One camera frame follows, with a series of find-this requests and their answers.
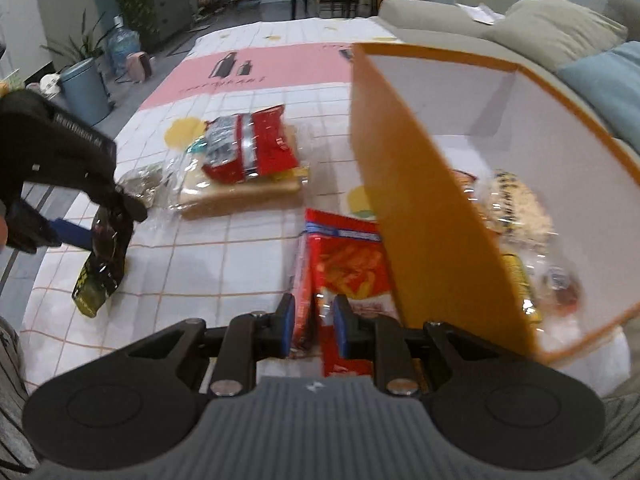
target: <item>plant pot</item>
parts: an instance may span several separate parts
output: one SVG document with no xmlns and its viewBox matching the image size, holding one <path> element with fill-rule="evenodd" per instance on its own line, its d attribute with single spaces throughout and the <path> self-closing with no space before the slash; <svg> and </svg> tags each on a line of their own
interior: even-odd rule
<svg viewBox="0 0 640 480">
<path fill-rule="evenodd" d="M 60 88 L 69 109 L 85 123 L 94 126 L 109 115 L 109 98 L 94 58 L 63 70 Z"/>
</svg>

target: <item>snack package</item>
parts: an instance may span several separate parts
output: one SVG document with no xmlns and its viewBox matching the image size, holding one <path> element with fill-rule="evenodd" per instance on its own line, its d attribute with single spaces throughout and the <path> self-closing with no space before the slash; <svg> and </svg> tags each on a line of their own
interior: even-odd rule
<svg viewBox="0 0 640 480">
<path fill-rule="evenodd" d="M 156 203 L 180 211 L 185 218 L 226 215 L 246 208 L 286 202 L 287 207 L 302 206 L 301 191 L 308 182 L 312 141 L 306 132 L 284 126 L 287 146 L 296 153 L 299 165 L 291 170 L 253 176 L 245 182 L 223 184 L 205 171 L 207 138 L 202 136 L 165 168 L 166 187 Z"/>
<path fill-rule="evenodd" d="M 480 186 L 489 229 L 541 348 L 558 351 L 582 337 L 582 287 L 562 254 L 542 201 L 515 174 L 498 170 Z"/>
<path fill-rule="evenodd" d="M 533 292 L 531 278 L 525 270 L 524 264 L 516 251 L 503 250 L 502 262 L 509 273 L 511 281 L 516 287 L 518 301 L 522 311 L 530 323 L 539 325 L 542 322 L 542 314 L 538 308 L 538 300 Z"/>
<path fill-rule="evenodd" d="M 312 289 L 309 246 L 306 233 L 298 238 L 296 261 L 290 275 L 289 291 L 296 300 L 296 315 L 291 338 L 291 356 L 304 357 L 312 343 Z"/>
<path fill-rule="evenodd" d="M 71 294 L 78 310 L 87 317 L 97 315 L 124 278 L 133 220 L 100 207 L 91 231 L 93 248 Z"/>
<path fill-rule="evenodd" d="M 298 160 L 284 135 L 284 105 L 218 117 L 204 134 L 202 170 L 215 182 L 237 184 L 292 170 Z"/>
<path fill-rule="evenodd" d="M 331 305 L 337 294 L 345 294 L 356 314 L 398 319 L 378 229 L 314 209 L 306 210 L 305 219 L 324 375 L 371 375 L 371 362 L 338 355 Z"/>
<path fill-rule="evenodd" d="M 495 171 L 485 187 L 484 206 L 490 229 L 531 247 L 548 242 L 553 234 L 551 217 L 535 193 L 516 175 Z"/>
</svg>

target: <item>pillow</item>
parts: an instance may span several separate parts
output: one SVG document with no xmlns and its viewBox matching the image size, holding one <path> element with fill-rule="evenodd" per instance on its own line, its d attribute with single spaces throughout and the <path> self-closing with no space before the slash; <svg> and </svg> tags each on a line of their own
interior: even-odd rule
<svg viewBox="0 0 640 480">
<path fill-rule="evenodd" d="M 626 27 L 567 0 L 521 0 L 482 36 L 555 72 L 621 44 Z"/>
<path fill-rule="evenodd" d="M 640 40 L 640 2 L 633 0 L 607 0 L 603 14 L 629 30 L 629 41 Z"/>
<path fill-rule="evenodd" d="M 571 62 L 556 75 L 640 153 L 640 42 Z"/>
</svg>

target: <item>sofa cushion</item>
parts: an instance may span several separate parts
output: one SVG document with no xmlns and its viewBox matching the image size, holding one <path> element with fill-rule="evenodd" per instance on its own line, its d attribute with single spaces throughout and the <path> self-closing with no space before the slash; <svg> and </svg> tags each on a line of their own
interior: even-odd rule
<svg viewBox="0 0 640 480">
<path fill-rule="evenodd" d="M 459 52 L 469 52 L 471 54 L 480 54 L 481 56 L 495 57 L 497 59 L 503 59 L 525 66 L 545 82 L 549 83 L 553 88 L 571 99 L 572 102 L 576 103 L 592 119 L 598 122 L 598 124 L 606 128 L 591 106 L 579 95 L 577 95 L 551 72 L 545 70 L 540 65 L 521 56 L 513 50 L 504 48 L 503 46 L 497 43 L 492 43 L 491 41 L 482 40 L 480 38 L 470 38 L 468 36 L 460 36 L 459 34 L 431 32 L 428 30 L 410 30 L 395 27 L 392 31 L 397 38 L 405 43 L 431 46 L 433 48 L 444 48 L 447 50 L 457 50 Z"/>
<path fill-rule="evenodd" d="M 421 0 L 383 0 L 378 16 L 397 28 L 451 32 L 479 38 L 489 25 L 472 20 L 458 6 Z"/>
<path fill-rule="evenodd" d="M 603 14 L 628 28 L 629 41 L 640 41 L 640 2 L 607 0 Z"/>
<path fill-rule="evenodd" d="M 483 37 L 555 72 L 621 44 L 626 34 L 623 25 L 567 0 L 521 0 Z"/>
<path fill-rule="evenodd" d="M 640 42 L 571 62 L 558 77 L 585 98 L 616 137 L 640 153 Z"/>
</svg>

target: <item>red chip bag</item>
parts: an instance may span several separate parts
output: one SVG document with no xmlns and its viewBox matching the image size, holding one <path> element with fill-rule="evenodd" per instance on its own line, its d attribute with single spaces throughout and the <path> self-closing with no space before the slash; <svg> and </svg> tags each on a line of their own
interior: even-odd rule
<svg viewBox="0 0 640 480">
<path fill-rule="evenodd" d="M 345 294 L 356 314 L 398 319 L 377 226 L 314 209 L 307 209 L 305 217 L 324 375 L 371 375 L 371 362 L 338 354 L 332 302 Z"/>
<path fill-rule="evenodd" d="M 284 136 L 284 105 L 218 117 L 205 132 L 202 171 L 222 184 L 292 170 L 298 160 Z"/>
</svg>

